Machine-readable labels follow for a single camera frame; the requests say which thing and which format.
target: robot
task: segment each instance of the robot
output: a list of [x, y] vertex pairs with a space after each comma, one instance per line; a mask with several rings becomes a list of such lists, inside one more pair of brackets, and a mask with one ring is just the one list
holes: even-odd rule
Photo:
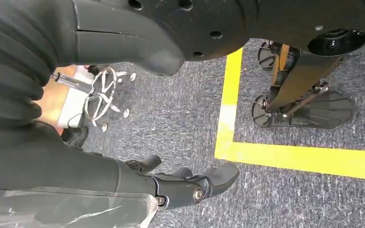
[[0, 190], [148, 194], [161, 209], [223, 193], [238, 177], [233, 164], [149, 174], [159, 158], [125, 163], [63, 144], [34, 120], [32, 101], [57, 67], [132, 62], [172, 76], [249, 38], [268, 40], [259, 61], [272, 74], [255, 124], [332, 129], [352, 117], [353, 102], [320, 79], [365, 44], [365, 0], [0, 0]]

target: metal rod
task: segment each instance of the metal rod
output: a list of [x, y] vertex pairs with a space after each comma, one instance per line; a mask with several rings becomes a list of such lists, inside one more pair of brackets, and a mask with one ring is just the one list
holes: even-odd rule
[[55, 79], [55, 81], [60, 84], [64, 84], [66, 86], [85, 92], [87, 94], [89, 94], [92, 90], [92, 86], [90, 84], [68, 77], [65, 74], [61, 73], [52, 74], [51, 78]]
[[329, 84], [324, 82], [321, 85], [321, 89], [318, 93], [313, 93], [310, 94], [308, 97], [304, 98], [299, 104], [297, 104], [296, 106], [294, 106], [290, 111], [288, 111], [287, 113], [283, 114], [283, 117], [288, 117], [290, 115], [292, 115], [295, 111], [299, 110], [301, 107], [305, 106], [307, 103], [309, 103], [311, 100], [313, 100], [314, 98], [320, 96], [321, 94], [325, 93], [326, 91], [329, 90]]

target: bolt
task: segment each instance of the bolt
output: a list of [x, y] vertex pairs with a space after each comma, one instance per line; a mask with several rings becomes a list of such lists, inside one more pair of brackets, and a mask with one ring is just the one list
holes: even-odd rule
[[316, 26], [314, 29], [315, 29], [316, 31], [321, 31], [323, 28], [324, 28], [324, 26], [319, 25], [319, 26]]
[[335, 49], [336, 46], [335, 46], [335, 40], [332, 40], [330, 43], [329, 43], [329, 46], [328, 46], [329, 49]]
[[192, 195], [192, 198], [194, 199], [195, 203], [199, 203], [203, 198], [203, 190], [200, 187], [197, 187], [194, 190], [194, 193]]
[[326, 91], [328, 91], [328, 90], [329, 90], [329, 87], [328, 87], [328, 86], [323, 88], [323, 92], [324, 92], [324, 93], [325, 93]]
[[156, 197], [157, 205], [163, 206], [166, 202], [166, 199], [164, 197], [158, 196]]
[[258, 101], [258, 104], [261, 106], [262, 109], [265, 109], [268, 105], [268, 102], [267, 102], [267, 100], [263, 99], [263, 100]]

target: gray carpet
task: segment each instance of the gray carpet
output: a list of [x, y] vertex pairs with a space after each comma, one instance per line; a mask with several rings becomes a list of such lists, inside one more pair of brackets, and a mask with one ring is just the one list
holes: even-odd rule
[[[235, 141], [365, 149], [365, 48], [346, 56], [327, 78], [355, 100], [355, 117], [335, 130], [259, 129], [250, 117], [253, 100], [270, 77], [257, 63], [262, 41], [244, 48]], [[84, 149], [120, 160], [162, 157], [156, 172], [186, 166], [194, 173], [224, 161], [213, 158], [226, 58], [186, 63], [173, 77], [153, 76], [132, 64], [119, 70], [137, 73], [122, 89], [131, 115], [109, 114], [102, 133], [90, 128]], [[151, 227], [165, 228], [365, 228], [365, 180], [237, 164], [241, 174], [225, 194], [200, 205], [158, 213]]]

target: screw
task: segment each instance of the screw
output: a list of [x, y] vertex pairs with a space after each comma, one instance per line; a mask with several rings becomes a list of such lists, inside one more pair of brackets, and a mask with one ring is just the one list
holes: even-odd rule
[[166, 202], [166, 199], [164, 197], [158, 196], [156, 197], [157, 205], [163, 206]]
[[101, 126], [101, 131], [106, 132], [108, 129], [108, 124], [103, 124], [103, 126]]
[[125, 109], [124, 113], [122, 114], [122, 116], [124, 118], [128, 118], [129, 117], [129, 109]]
[[319, 26], [316, 26], [314, 29], [315, 29], [316, 31], [321, 31], [323, 28], [324, 28], [324, 26], [319, 25]]
[[194, 199], [195, 203], [199, 203], [203, 198], [203, 190], [200, 187], [197, 187], [194, 190], [194, 193], [192, 195], [192, 198]]
[[132, 73], [131, 76], [129, 77], [129, 80], [131, 82], [133, 82], [133, 81], [135, 81], [135, 79], [136, 79], [136, 74], [135, 73]]

